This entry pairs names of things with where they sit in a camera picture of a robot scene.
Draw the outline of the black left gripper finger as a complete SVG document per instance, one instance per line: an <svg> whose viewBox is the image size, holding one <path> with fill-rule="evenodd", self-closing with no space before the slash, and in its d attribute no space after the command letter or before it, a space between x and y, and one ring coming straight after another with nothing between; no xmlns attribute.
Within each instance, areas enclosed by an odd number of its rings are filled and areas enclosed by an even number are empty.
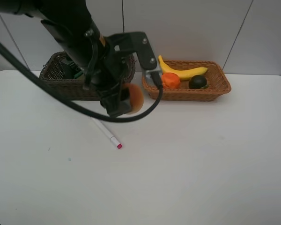
<svg viewBox="0 0 281 225"><path fill-rule="evenodd" d="M125 83L99 91L100 103L110 117L118 117L132 111L130 91Z"/></svg>

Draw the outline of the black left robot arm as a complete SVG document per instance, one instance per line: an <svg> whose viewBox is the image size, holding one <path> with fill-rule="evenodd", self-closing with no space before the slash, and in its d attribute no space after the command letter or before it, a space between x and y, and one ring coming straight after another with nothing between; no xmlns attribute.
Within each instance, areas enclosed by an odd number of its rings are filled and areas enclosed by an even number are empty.
<svg viewBox="0 0 281 225"><path fill-rule="evenodd" d="M99 31L84 0L0 0L0 13L37 17L84 73L83 89L93 89L111 117L131 113L124 86L127 63Z"/></svg>

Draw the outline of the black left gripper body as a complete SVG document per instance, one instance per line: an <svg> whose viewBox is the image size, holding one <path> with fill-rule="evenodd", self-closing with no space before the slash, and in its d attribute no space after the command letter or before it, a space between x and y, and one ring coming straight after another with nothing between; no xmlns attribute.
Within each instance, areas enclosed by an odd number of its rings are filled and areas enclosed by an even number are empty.
<svg viewBox="0 0 281 225"><path fill-rule="evenodd" d="M92 56L84 72L83 89L109 89L118 83L130 82L135 72L132 53L121 53L119 43L127 35L111 35L96 39L86 36L92 44Z"/></svg>

